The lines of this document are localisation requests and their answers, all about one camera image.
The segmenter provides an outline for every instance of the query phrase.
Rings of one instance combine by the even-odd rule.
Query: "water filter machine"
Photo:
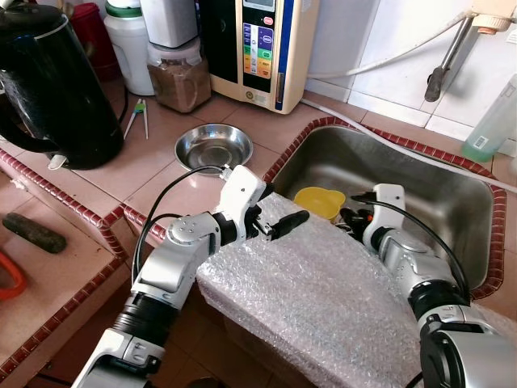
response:
[[[212,89],[273,112],[300,101],[319,0],[199,0]]]

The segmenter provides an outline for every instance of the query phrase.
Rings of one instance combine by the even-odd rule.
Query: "red tile border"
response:
[[[18,173],[31,180],[33,183],[44,189],[47,193],[61,202],[64,206],[71,209],[80,218],[88,221],[99,230],[104,237],[114,259],[106,265],[100,273],[86,283],[78,293],[70,298],[40,329],[36,331],[15,353],[0,365],[0,384],[10,373],[27,357],[30,356],[41,342],[55,331],[59,325],[65,321],[70,314],[75,311],[122,263],[128,258],[128,254],[120,244],[118,238],[111,231],[111,226],[124,216],[124,206],[119,205],[110,212],[105,218],[101,218],[86,206],[77,202],[73,197],[67,195],[60,188],[36,174],[29,167],[18,161],[6,151],[0,150],[0,160],[15,169]]]
[[[320,128],[322,126],[326,126],[329,124],[337,124],[341,125],[345,128],[357,130],[351,124],[348,124],[338,118],[335,117],[326,117],[325,119],[314,120],[309,123],[303,131],[295,138],[295,140],[291,143],[291,145],[284,151],[283,154],[277,159],[275,163],[271,166],[268,172],[264,174],[263,179],[266,182],[272,182],[272,180],[276,177],[282,167],[285,166],[285,163],[289,160],[289,157],[296,151],[296,149],[301,145],[303,140],[314,130]],[[413,141],[404,137],[399,137],[392,135],[391,133],[384,132],[380,129],[369,127],[365,125],[367,129],[376,133],[379,136],[382,136],[384,139],[391,141],[394,144],[399,146],[417,150],[423,154],[428,156],[432,156],[433,158],[442,159],[446,162],[456,164],[459,167],[463,167],[471,172],[475,172],[479,175],[484,175],[492,179],[497,179],[493,176],[490,171],[486,170],[480,164],[477,164],[471,160],[465,159],[463,157],[450,154],[448,152],[437,150],[436,148],[430,147],[428,145],[418,143],[417,141]],[[474,299],[480,299],[482,297],[488,297],[495,291],[501,287],[503,281],[503,272],[502,269],[502,261],[503,261],[503,248],[504,248],[504,230],[505,230],[505,218],[506,218],[506,192],[497,188],[494,185],[489,185],[492,190],[492,194],[494,195],[494,214],[492,219],[492,232],[491,232],[491,244],[490,244],[490,256],[489,256],[489,264],[488,264],[488,274],[485,282],[474,289],[472,291],[472,295]]]
[[[139,226],[143,226],[145,220],[147,220],[146,216],[137,212],[135,209],[127,205],[124,206],[124,214],[129,221]],[[155,238],[163,240],[165,238],[166,230],[165,228],[156,224],[151,228],[151,231],[149,233],[152,234]]]

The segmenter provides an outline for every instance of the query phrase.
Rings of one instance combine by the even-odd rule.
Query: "pink tile countertop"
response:
[[[31,193],[16,188],[0,171],[0,217],[9,212],[22,214],[63,235],[67,247],[57,255],[49,254],[0,226],[2,253],[16,263],[27,279],[27,288],[19,296],[0,301],[0,382],[4,374],[14,372],[19,361],[27,359],[33,348],[65,320],[67,314],[63,307],[71,312],[74,308],[70,301],[77,297],[77,292],[113,260],[112,253]],[[11,284],[12,280],[0,269],[0,286]],[[40,351],[46,356],[52,355],[45,349],[40,348]],[[15,363],[10,359],[13,355],[16,355]],[[33,373],[41,367],[33,359],[25,364]],[[7,381],[6,384],[16,386],[17,383]]]
[[[104,83],[103,89],[118,115],[124,102],[121,81]],[[449,137],[313,93],[307,92],[306,97],[324,103],[329,108],[342,112],[363,124],[420,141],[452,154],[460,154],[460,143]],[[122,124],[123,129],[128,123],[136,101],[136,96],[129,96],[128,114]],[[223,122],[243,129],[254,142],[254,154],[247,166],[255,174],[262,176],[309,122],[328,116],[303,104],[296,107],[290,115],[281,116],[220,95],[214,95],[209,102],[187,115],[164,108],[158,105],[153,98],[147,98],[146,101],[149,140],[145,139],[143,118],[137,117],[120,155],[96,170],[49,171],[46,168],[47,159],[41,154],[23,151],[5,143],[0,144],[0,148],[67,194],[68,200],[76,200],[78,204],[89,209],[89,215],[94,214],[101,221],[109,219],[107,227],[110,227],[112,222],[121,217],[124,207],[126,216],[131,209],[146,215],[158,193],[185,171],[174,159],[174,144],[179,136],[188,129],[209,122]],[[517,184],[517,178],[510,175],[507,170],[509,163],[508,157],[498,155],[493,162],[484,163],[483,166],[498,179]],[[221,187],[222,182],[217,178],[193,175],[164,198],[157,214],[164,212],[187,214],[210,210],[218,202]],[[517,235],[517,217],[515,216],[517,215],[517,196],[508,194],[506,206],[504,245],[506,276],[515,278],[517,276],[517,242],[515,238]],[[135,222],[132,227],[138,230],[138,222]],[[121,257],[131,254],[131,247],[129,245],[124,247],[126,249],[123,250]],[[80,284],[82,280],[88,281],[90,279],[88,276],[89,274],[84,273],[83,278],[78,280],[77,284]],[[514,282],[507,281],[494,295],[481,300],[481,304],[517,319],[515,295],[517,295],[517,288]]]

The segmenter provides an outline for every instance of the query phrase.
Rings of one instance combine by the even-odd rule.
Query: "bubble wrap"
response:
[[[271,224],[300,210],[275,193]],[[207,302],[320,387],[404,387],[419,371],[418,328],[378,258],[310,219],[274,242],[227,246],[197,272]]]

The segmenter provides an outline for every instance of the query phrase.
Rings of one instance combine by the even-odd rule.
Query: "black electric kettle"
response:
[[[57,8],[18,3],[0,9],[0,82],[30,132],[0,112],[0,135],[25,150],[45,152],[49,168],[87,170],[121,150],[116,116]]]

